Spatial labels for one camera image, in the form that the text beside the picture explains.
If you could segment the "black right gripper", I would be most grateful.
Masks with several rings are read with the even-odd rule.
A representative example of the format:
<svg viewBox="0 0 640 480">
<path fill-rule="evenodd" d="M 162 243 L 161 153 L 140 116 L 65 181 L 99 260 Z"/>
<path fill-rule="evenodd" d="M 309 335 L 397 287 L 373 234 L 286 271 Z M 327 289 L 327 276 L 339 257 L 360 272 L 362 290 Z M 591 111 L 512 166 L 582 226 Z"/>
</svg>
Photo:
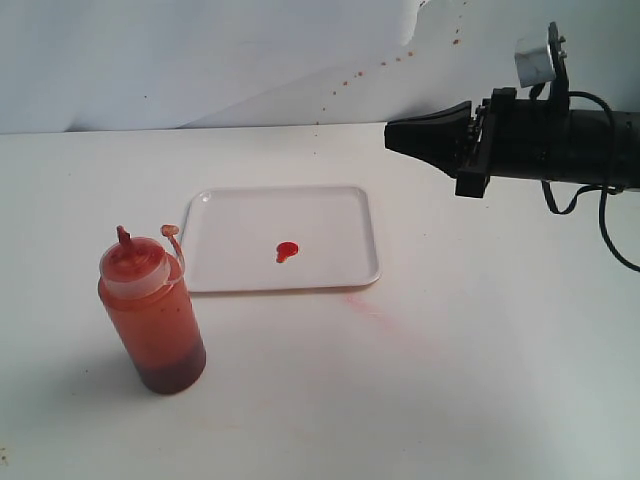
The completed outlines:
<svg viewBox="0 0 640 480">
<path fill-rule="evenodd" d="M 569 114 L 569 92 L 525 100 L 512 87 L 495 89 L 476 111 L 464 101 L 448 109 L 390 121 L 385 148 L 456 178 L 455 194 L 480 199 L 494 176 L 540 179 L 552 144 Z"/>
</svg>

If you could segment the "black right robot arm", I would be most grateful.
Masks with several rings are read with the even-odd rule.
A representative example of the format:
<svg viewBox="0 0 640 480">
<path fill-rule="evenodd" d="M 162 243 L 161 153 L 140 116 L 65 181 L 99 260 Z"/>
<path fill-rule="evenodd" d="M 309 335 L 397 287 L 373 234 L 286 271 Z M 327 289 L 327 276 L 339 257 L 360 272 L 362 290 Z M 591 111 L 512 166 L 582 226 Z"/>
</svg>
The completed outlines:
<svg viewBox="0 0 640 480">
<path fill-rule="evenodd" d="M 458 196 L 481 198 L 492 177 L 584 185 L 639 186 L 639 115 L 604 110 L 556 112 L 513 88 L 479 106 L 389 122 L 387 149 L 421 160 L 455 180 Z"/>
</svg>

